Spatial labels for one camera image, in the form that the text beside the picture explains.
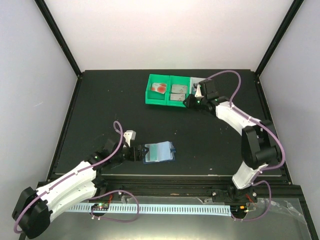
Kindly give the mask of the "pink blossom card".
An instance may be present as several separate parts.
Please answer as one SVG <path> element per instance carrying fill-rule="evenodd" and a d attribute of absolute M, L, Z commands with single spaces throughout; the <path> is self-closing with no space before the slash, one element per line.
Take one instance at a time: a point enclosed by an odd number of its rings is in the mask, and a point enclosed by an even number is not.
<path fill-rule="evenodd" d="M 170 101 L 183 102 L 186 99 L 186 95 L 183 93 L 171 93 L 169 96 Z"/>

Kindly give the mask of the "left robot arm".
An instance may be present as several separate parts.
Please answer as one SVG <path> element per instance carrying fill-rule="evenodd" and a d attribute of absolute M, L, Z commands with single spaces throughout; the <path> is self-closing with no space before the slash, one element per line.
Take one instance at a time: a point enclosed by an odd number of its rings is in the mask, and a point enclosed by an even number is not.
<path fill-rule="evenodd" d="M 25 188 L 12 212 L 13 230 L 30 239 L 41 235 L 51 222 L 73 205 L 89 199 L 103 199 L 108 192 L 101 171 L 108 164 L 141 161 L 149 152 L 143 145 L 115 143 L 93 152 L 74 169 L 37 189 Z"/>

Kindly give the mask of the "blue leather card holder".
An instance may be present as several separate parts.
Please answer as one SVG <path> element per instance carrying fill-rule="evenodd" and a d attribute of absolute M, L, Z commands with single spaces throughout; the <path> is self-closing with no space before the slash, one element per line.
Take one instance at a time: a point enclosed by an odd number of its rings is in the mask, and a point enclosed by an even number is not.
<path fill-rule="evenodd" d="M 175 160 L 176 148 L 171 141 L 159 142 L 157 144 L 159 162 L 154 163 L 171 162 Z"/>

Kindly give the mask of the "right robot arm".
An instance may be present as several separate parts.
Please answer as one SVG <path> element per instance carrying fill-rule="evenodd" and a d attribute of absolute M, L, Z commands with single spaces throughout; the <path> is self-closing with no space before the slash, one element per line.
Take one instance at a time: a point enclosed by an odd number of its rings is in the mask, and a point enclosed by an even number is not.
<path fill-rule="evenodd" d="M 195 92 L 183 101 L 184 106 L 210 113 L 241 136 L 242 163 L 232 176 L 233 185 L 227 189 L 228 198 L 238 202 L 246 195 L 245 189 L 255 185 L 260 174 L 284 165 L 284 147 L 271 121 L 252 117 L 238 108 L 232 99 L 220 96 L 213 79 L 204 79 L 193 87 Z"/>

